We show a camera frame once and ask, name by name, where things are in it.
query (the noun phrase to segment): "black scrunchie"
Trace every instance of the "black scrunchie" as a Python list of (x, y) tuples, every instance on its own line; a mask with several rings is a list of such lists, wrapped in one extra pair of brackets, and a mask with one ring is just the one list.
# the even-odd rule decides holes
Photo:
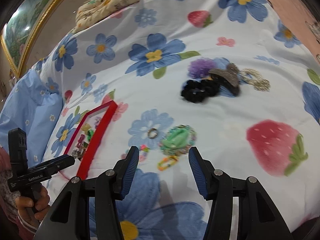
[(219, 87), (214, 80), (203, 79), (198, 82), (190, 79), (181, 91), (181, 96), (192, 103), (201, 103), (205, 98), (217, 95)]

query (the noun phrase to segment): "bed sheet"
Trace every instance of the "bed sheet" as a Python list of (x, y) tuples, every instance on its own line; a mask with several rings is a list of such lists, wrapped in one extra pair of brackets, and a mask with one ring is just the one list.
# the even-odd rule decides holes
[[(258, 70), (270, 91), (242, 83), (238, 97), (221, 89), (202, 104), (183, 100), (189, 65), (203, 57), (221, 69), (233, 62)], [(43, 161), (63, 154), (78, 106), (83, 113), (113, 99), (119, 107), (88, 176), (112, 168), (131, 145), (150, 148), (118, 204), (120, 220), (136, 229), (130, 239), (203, 236), (211, 202), (199, 195), (188, 156), (157, 170), (164, 157), (157, 143), (180, 124), (195, 130), (195, 146), (215, 168), (257, 177), (293, 231), (319, 215), (320, 79), (308, 75), (316, 72), (312, 54), (266, 0), (141, 0), (66, 35), (41, 63), (41, 80), (65, 98)], [(150, 128), (157, 138), (147, 137)], [(44, 183), (51, 201), (67, 182), (57, 174)]]

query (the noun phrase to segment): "black gripper frame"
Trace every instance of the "black gripper frame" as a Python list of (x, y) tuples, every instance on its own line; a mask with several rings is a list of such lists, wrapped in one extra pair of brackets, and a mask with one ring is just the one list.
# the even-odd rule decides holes
[(229, 240), (233, 197), (239, 198), (237, 240), (293, 240), (276, 205), (255, 177), (231, 178), (202, 159), (196, 147), (190, 150), (206, 178), (206, 200), (212, 200), (203, 240)]
[(122, 180), (133, 154), (132, 146), (126, 159), (119, 160), (112, 170), (96, 178), (81, 180), (73, 177), (58, 195), (34, 240), (90, 240), (89, 197), (95, 197), (95, 216), (99, 240), (124, 240), (115, 200), (123, 200)]

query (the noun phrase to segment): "finger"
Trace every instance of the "finger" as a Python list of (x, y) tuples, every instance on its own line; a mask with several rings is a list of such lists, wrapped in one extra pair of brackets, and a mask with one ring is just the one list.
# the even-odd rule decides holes
[(42, 220), (42, 219), (44, 219), (45, 215), (46, 215), (47, 212), (49, 211), (49, 208), (50, 208), (50, 206), (47, 205), (43, 210), (37, 212), (37, 213), (35, 214), (35, 218), (36, 218), (37, 220)]
[(32, 207), (33, 201), (31, 198), (19, 196), (16, 198), (16, 205), (18, 210), (24, 210), (26, 207)]
[(40, 194), (41, 194), (42, 197), (47, 196), (48, 191), (47, 191), (47, 189), (46, 189), (44, 186), (41, 186), (41, 192), (40, 192)]
[(49, 204), (49, 201), (50, 201), (49, 195), (39, 198), (39, 200), (36, 202), (36, 206), (35, 206), (36, 210), (41, 211), (44, 208), (46, 208), (46, 206)]

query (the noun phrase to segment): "human hand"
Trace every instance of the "human hand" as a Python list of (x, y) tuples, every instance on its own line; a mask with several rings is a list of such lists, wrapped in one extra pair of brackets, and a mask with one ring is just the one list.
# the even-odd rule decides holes
[[(47, 214), (50, 206), (48, 205), (50, 201), (50, 197), (48, 195), (48, 191), (44, 186), (41, 186), (41, 198), (36, 202), (36, 210), (39, 212), (35, 213), (35, 218), (37, 220), (42, 220), (45, 215)], [(20, 217), (27, 222), (28, 224), (32, 225), (33, 227), (37, 227), (36, 224), (32, 221), (32, 218), (30, 217), (28, 211), (26, 208), (33, 207), (34, 203), (31, 198), (19, 196), (15, 199), (16, 205), (18, 208), (18, 212)]]

